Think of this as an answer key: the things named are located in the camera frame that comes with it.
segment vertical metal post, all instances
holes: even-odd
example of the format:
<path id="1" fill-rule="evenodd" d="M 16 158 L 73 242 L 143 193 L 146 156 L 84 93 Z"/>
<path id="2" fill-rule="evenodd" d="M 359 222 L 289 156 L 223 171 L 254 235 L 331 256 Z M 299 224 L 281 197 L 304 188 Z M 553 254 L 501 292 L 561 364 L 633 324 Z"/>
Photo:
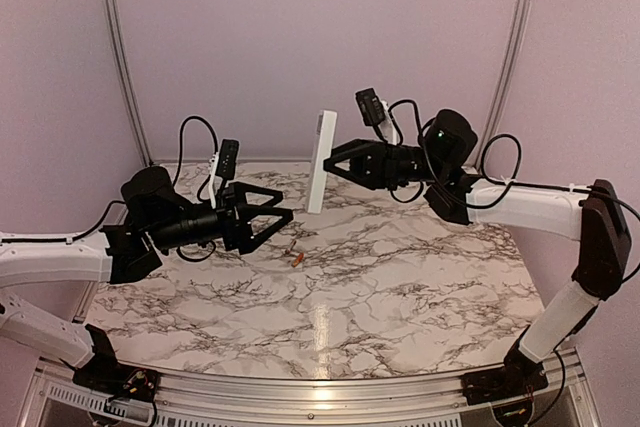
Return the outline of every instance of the vertical metal post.
<path id="1" fill-rule="evenodd" d="M 502 113 L 507 102 L 511 79 L 513 77 L 513 72 L 515 71 L 516 60 L 520 50 L 522 49 L 522 42 L 524 40 L 530 9 L 531 0 L 516 0 L 516 7 L 513 13 L 513 23 L 511 24 L 511 33 L 509 35 L 509 43 L 507 44 L 507 51 L 505 52 L 502 71 L 500 72 L 500 79 L 498 80 L 498 85 L 496 86 L 496 90 L 493 95 L 493 101 L 491 103 L 487 123 L 485 124 L 480 137 L 480 142 L 478 143 L 479 148 L 474 161 L 476 168 L 480 167 L 480 153 L 498 130 L 498 123 L 500 122 L 500 118 L 502 117 Z"/>
<path id="2" fill-rule="evenodd" d="M 118 17 L 118 5 L 116 0 L 104 0 L 104 6 L 109 36 L 111 39 L 111 47 L 113 48 L 116 68 L 118 70 L 118 77 L 120 80 L 120 87 L 122 88 L 122 95 L 127 108 L 127 114 L 129 116 L 129 122 L 131 124 L 131 130 L 133 131 L 138 154 L 140 155 L 140 160 L 144 165 L 151 165 L 151 152 L 149 151 L 149 144 L 147 143 L 147 138 L 142 127 L 138 102 L 136 100 L 133 83 L 131 81 L 131 74 L 127 64 L 127 57 L 124 51 L 120 19 Z"/>

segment table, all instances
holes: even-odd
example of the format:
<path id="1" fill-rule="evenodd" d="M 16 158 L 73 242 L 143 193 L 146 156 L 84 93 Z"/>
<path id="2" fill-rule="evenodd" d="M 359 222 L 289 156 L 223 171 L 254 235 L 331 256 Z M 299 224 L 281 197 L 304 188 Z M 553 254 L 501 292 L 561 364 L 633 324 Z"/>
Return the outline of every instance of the table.
<path id="1" fill-rule="evenodd" d="M 175 165 L 167 165 L 173 176 Z M 206 164 L 183 166 L 195 197 Z M 303 210 L 308 163 L 249 163 L 237 179 L 282 190 L 294 221 L 256 252 L 174 253 L 148 278 L 102 286 L 87 321 L 123 362 L 253 378 L 400 377 L 500 362 L 542 311 L 509 233 L 440 220 L 330 175 Z M 409 197 L 411 191 L 399 192 Z M 305 258 L 284 254 L 292 239 Z"/>

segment metal frame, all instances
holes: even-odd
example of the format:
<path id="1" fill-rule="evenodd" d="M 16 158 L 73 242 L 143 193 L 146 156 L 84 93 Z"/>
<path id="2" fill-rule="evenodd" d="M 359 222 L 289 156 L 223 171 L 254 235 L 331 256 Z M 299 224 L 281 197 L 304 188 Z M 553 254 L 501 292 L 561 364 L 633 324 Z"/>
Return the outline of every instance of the metal frame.
<path id="1" fill-rule="evenodd" d="M 522 49 L 530 10 L 531 0 L 516 0 L 511 33 L 509 34 L 509 42 L 502 63 L 502 71 L 500 72 L 498 85 L 496 86 L 493 101 L 491 102 L 489 117 L 487 118 L 487 123 L 482 131 L 480 142 L 478 142 L 478 149 L 476 150 L 474 162 L 476 168 L 480 168 L 480 154 L 482 150 L 498 130 L 498 124 L 500 123 L 500 118 L 507 103 L 507 96 L 509 95 L 509 88 L 511 87 L 511 80 L 513 72 L 515 71 L 516 61 L 518 60 L 518 54 Z"/>
<path id="2" fill-rule="evenodd" d="M 127 108 L 127 115 L 129 117 L 129 123 L 131 124 L 133 138 L 140 160 L 144 165 L 151 165 L 151 151 L 149 150 L 149 144 L 142 127 L 138 102 L 136 100 L 133 82 L 131 81 L 131 73 L 129 72 L 129 65 L 125 55 L 122 30 L 120 28 L 120 18 L 118 15 L 118 4 L 116 0 L 104 0 L 104 7 L 111 47 L 113 48 L 120 87 L 122 88 L 122 95 Z"/>
<path id="3" fill-rule="evenodd" d="M 574 349 L 562 352 L 567 367 L 567 388 L 580 413 L 581 427 L 599 427 L 580 359 Z M 538 394 L 557 391 L 560 363 L 545 361 L 550 386 Z M 229 377 L 162 370 L 156 401 L 160 417 L 223 420 L 228 425 L 415 425 L 417 420 L 486 409 L 470 407 L 462 395 L 461 371 L 389 379 L 337 381 L 277 380 Z M 41 360 L 32 378 L 21 413 L 21 427 L 39 425 L 51 386 L 63 386 L 98 402 L 102 394 L 71 383 L 72 372 L 63 365 Z M 149 418 L 150 406 L 114 402 L 133 420 Z"/>

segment background wall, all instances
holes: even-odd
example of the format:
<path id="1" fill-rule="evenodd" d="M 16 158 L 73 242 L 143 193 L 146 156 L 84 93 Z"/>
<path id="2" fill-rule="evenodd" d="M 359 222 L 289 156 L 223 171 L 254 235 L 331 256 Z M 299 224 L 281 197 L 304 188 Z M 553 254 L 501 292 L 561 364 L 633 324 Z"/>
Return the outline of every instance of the background wall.
<path id="1" fill-rule="evenodd" d="M 102 0 L 0 0 L 0 231 L 90 227 L 139 166 Z M 69 318 L 83 285 L 16 289 Z M 0 426 L 16 425 L 37 352 L 0 338 Z"/>
<path id="2" fill-rule="evenodd" d="M 321 109 L 336 143 L 371 137 L 354 101 L 374 86 L 425 116 L 460 110 L 482 128 L 515 0 L 118 0 L 151 151 L 177 156 L 180 121 L 209 118 L 248 157 L 310 158 Z M 415 128 L 403 118 L 409 139 Z M 208 158 L 204 129 L 187 157 Z"/>
<path id="3" fill-rule="evenodd" d="M 640 206 L 640 0 L 533 0 L 523 51 L 500 126 L 522 140 L 520 178 L 561 184 L 610 179 Z M 509 154 L 494 173 L 511 171 Z M 628 272 L 638 263 L 640 229 Z M 548 301 L 573 271 L 578 249 L 531 232 L 515 238 Z M 604 427 L 640 418 L 640 278 L 606 302 L 578 350 Z"/>

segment marble table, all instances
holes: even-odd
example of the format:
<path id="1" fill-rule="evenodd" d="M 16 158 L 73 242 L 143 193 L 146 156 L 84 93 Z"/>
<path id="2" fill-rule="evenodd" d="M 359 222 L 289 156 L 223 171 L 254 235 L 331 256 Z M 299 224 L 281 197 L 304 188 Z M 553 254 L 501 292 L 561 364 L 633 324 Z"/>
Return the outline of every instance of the marble table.
<path id="1" fill-rule="evenodd" d="M 167 166 L 173 175 L 174 166 Z M 177 190 L 206 174 L 188 164 Z M 309 164 L 251 163 L 238 180 L 284 191 L 295 219 L 256 252 L 175 254 L 136 284 L 101 287 L 87 321 L 122 361 L 199 373 L 298 379 L 397 377 L 499 362 L 542 311 L 509 233 L 456 226 L 329 176 L 303 210 Z M 411 192 L 398 195 L 409 197 Z M 292 239 L 305 253 L 294 267 Z"/>

